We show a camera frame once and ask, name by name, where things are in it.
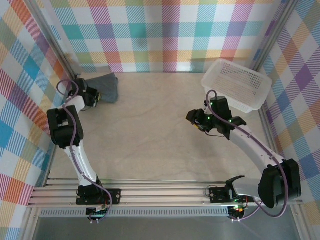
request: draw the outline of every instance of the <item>colorful plaid fabric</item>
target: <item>colorful plaid fabric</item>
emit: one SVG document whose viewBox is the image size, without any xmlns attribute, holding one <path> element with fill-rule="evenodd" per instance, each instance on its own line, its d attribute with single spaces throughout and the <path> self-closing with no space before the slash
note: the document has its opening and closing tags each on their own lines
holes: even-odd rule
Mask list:
<svg viewBox="0 0 320 240">
<path fill-rule="evenodd" d="M 275 27 L 277 26 L 277 23 L 283 13 L 283 11 L 285 10 L 285 6 L 286 6 L 286 3 L 288 2 L 289 0 L 281 0 L 281 3 L 278 7 L 278 9 L 276 10 L 274 16 L 273 16 L 273 19 L 267 29 L 267 31 L 265 32 L 264 34 L 264 37 L 263 37 L 263 40 L 261 41 L 261 44 L 258 48 L 258 50 L 256 51 L 255 55 L 254 55 L 254 58 L 252 60 L 252 63 L 250 64 L 250 69 L 253 69 L 254 66 L 256 65 L 257 63 L 257 60 L 258 60 L 258 57 L 260 57 L 260 55 L 262 54 L 262 51 L 263 49 L 266 47 L 266 45 L 268 44 L 268 42 L 271 40 L 270 37 L 271 37 L 271 33 L 273 32 L 273 30 L 275 29 Z"/>
<path fill-rule="evenodd" d="M 84 72 L 202 73 L 217 58 L 248 60 L 275 1 L 50 2 L 48 9 L 38 0 L 66 55 Z"/>
<path fill-rule="evenodd" d="M 53 150 L 46 112 L 62 104 L 55 87 L 67 78 L 23 0 L 0 0 L 0 240 L 17 239 L 44 178 Z"/>
<path fill-rule="evenodd" d="M 301 0 L 264 63 L 264 105 L 278 150 L 299 161 L 302 199 L 320 238 L 320 1 Z"/>
</svg>

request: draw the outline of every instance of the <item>black mounting bracket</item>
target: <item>black mounting bracket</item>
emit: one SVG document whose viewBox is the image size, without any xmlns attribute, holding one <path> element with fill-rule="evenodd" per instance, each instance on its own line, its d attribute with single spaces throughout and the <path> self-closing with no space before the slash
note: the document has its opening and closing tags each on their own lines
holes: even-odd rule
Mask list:
<svg viewBox="0 0 320 240">
<path fill-rule="evenodd" d="M 231 198 L 230 191 L 226 187 L 210 187 L 209 196 L 211 204 L 219 203 L 237 203 L 245 204 L 254 203 L 254 199 L 251 196 L 235 196 Z"/>
<path fill-rule="evenodd" d="M 102 186 L 101 181 L 97 177 L 96 184 Z M 120 204 L 121 189 L 107 189 L 112 197 L 112 205 Z M 77 190 L 76 205 L 109 205 L 110 197 L 101 188 L 91 184 L 89 186 L 79 186 Z"/>
<path fill-rule="evenodd" d="M 121 201 L 121 189 L 116 189 L 116 188 L 107 189 L 106 188 L 106 190 L 108 190 L 108 192 L 110 193 L 110 195 L 112 197 L 112 205 L 119 205 L 120 201 Z M 109 208 L 107 208 L 107 205 L 110 205 L 110 198 L 107 194 L 106 194 L 106 197 L 107 197 L 107 204 L 105 204 L 105 202 L 103 202 L 103 201 L 100 201 L 100 203 L 97 203 L 98 205 L 99 204 L 102 205 L 102 209 L 100 208 L 101 210 L 99 210 L 99 208 L 97 208 L 97 207 L 87 207 L 85 214 L 90 215 L 92 220 L 101 219 L 102 216 L 105 215 L 109 211 Z"/>
</svg>

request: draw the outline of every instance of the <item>plaid backdrop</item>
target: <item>plaid backdrop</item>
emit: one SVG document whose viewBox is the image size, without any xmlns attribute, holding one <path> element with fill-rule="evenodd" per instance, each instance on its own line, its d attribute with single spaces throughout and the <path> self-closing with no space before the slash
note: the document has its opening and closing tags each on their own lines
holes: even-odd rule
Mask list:
<svg viewBox="0 0 320 240">
<path fill-rule="evenodd" d="M 284 10 L 285 10 L 285 7 L 286 7 L 286 3 L 288 3 L 289 0 L 281 0 L 281 3 L 280 5 L 278 6 L 274 16 L 273 16 L 273 19 L 268 27 L 268 29 L 266 30 L 264 36 L 263 36 L 263 39 L 259 45 L 259 48 L 257 49 L 255 55 L 254 55 L 254 58 L 250 64 L 250 69 L 253 69 L 254 66 L 256 65 L 257 63 L 257 60 L 258 58 L 260 57 L 260 55 L 262 55 L 262 51 L 263 49 L 266 47 L 266 45 L 268 44 L 268 42 L 271 40 L 270 37 L 271 37 L 271 33 L 273 32 L 273 30 L 275 29 L 275 27 L 277 26 L 277 23 L 279 22 L 279 19 L 281 17 L 281 15 L 283 14 Z"/>
<path fill-rule="evenodd" d="M 302 199 L 320 238 L 320 0 L 301 0 L 264 63 L 264 105 L 278 150 L 299 160 Z"/>
<path fill-rule="evenodd" d="M 62 104 L 55 87 L 67 78 L 23 0 L 0 0 L 0 240 L 17 239 L 44 177 L 53 150 L 46 112 Z"/>
<path fill-rule="evenodd" d="M 217 58 L 244 63 L 274 0 L 37 1 L 84 72 L 203 73 Z"/>
</svg>

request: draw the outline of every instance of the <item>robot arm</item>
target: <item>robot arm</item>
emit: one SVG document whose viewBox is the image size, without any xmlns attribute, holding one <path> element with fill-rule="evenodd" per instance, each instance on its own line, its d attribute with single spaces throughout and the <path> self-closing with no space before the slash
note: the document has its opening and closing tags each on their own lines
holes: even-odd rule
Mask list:
<svg viewBox="0 0 320 240">
<path fill-rule="evenodd" d="M 209 111 L 206 101 L 204 102 L 204 109 L 190 111 L 186 119 L 202 132 L 209 133 L 212 129 L 217 129 L 226 139 L 244 151 L 261 173 L 260 181 L 248 179 L 245 176 L 228 180 L 225 187 L 228 197 L 230 199 L 241 195 L 259 197 L 271 209 L 284 202 L 285 183 L 283 176 L 278 165 L 267 153 L 272 153 L 272 157 L 280 163 L 284 170 L 288 183 L 288 199 L 300 197 L 301 183 L 297 162 L 293 159 L 283 159 L 282 156 L 273 152 L 265 144 L 260 143 L 261 146 L 251 138 L 251 136 L 254 137 L 254 134 L 247 127 L 247 123 L 239 116 L 232 116 L 228 101 L 224 96 L 211 98 L 209 104 L 211 109 L 224 121 L 221 121 Z M 225 122 L 233 123 L 237 128 Z"/>
<path fill-rule="evenodd" d="M 92 169 L 86 155 L 83 139 L 84 131 L 78 116 L 78 113 L 85 107 L 96 107 L 100 99 L 100 93 L 89 86 L 85 86 L 83 79 L 76 79 L 74 82 L 78 85 L 78 95 L 73 96 L 75 88 L 69 92 L 69 101 L 64 106 L 75 119 L 74 126 L 72 117 L 66 112 L 63 106 L 47 111 L 50 135 L 53 143 L 58 145 L 70 158 L 79 179 L 77 190 L 77 205 L 104 205 L 108 203 L 108 196 L 101 188 L 102 186 L 96 172 Z M 71 140 L 76 128 L 75 139 L 71 146 Z"/>
</svg>

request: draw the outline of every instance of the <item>white plastic basket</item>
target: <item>white plastic basket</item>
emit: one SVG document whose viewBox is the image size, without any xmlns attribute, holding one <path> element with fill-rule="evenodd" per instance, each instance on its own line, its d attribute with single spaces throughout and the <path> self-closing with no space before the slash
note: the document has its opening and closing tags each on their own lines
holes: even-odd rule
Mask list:
<svg viewBox="0 0 320 240">
<path fill-rule="evenodd" d="M 213 89 L 218 96 L 225 96 L 231 107 L 249 113 L 262 107 L 272 80 L 249 68 L 218 59 L 205 73 L 201 84 L 206 94 Z"/>
</svg>

